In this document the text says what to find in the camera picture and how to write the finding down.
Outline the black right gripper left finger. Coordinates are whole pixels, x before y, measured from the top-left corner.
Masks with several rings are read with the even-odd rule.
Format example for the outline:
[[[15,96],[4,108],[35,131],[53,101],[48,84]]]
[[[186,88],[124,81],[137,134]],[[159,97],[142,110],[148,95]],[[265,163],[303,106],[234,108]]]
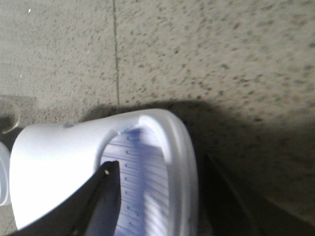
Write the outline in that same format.
[[[105,162],[68,199],[14,236],[112,236],[121,208],[117,161]]]

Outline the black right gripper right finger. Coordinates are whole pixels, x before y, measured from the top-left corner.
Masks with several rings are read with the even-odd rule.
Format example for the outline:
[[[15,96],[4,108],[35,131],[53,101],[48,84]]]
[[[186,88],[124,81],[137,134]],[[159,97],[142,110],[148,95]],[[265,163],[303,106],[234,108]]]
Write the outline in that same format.
[[[239,196],[229,186],[215,160],[206,155],[203,165],[204,204],[213,234],[216,236],[261,235],[257,225],[241,204]]]

